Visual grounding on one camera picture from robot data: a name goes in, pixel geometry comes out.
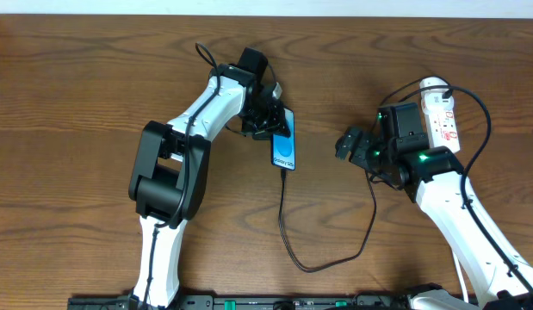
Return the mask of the blue Galaxy smartphone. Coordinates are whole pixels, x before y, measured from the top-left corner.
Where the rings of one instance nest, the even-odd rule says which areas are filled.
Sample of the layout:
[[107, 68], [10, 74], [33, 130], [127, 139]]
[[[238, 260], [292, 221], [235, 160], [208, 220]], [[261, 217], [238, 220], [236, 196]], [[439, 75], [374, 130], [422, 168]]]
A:
[[294, 171], [296, 168], [296, 147], [294, 136], [294, 112], [285, 108], [285, 119], [289, 136], [274, 134], [271, 141], [271, 163], [280, 168]]

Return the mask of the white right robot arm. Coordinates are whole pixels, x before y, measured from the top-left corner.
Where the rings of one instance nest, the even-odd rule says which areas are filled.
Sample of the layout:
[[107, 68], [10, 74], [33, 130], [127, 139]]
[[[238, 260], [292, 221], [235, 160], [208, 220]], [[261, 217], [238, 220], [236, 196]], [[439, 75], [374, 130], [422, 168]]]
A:
[[479, 308], [533, 309], [533, 267], [480, 203], [453, 146], [431, 138], [456, 138], [452, 110], [401, 102], [378, 108], [377, 120], [379, 133], [348, 127], [337, 158], [406, 192], [448, 242]]

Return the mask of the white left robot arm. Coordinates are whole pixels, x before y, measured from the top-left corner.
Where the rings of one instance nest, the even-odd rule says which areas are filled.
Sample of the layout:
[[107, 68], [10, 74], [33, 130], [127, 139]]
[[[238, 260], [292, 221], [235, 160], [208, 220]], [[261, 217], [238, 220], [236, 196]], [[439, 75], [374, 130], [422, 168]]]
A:
[[235, 116], [240, 134], [255, 140], [291, 134], [281, 85], [263, 84], [272, 67], [214, 65], [208, 84], [178, 117], [144, 127], [128, 188], [143, 232], [139, 278], [131, 309], [167, 309], [177, 302], [178, 264], [185, 228], [201, 206], [212, 143]]

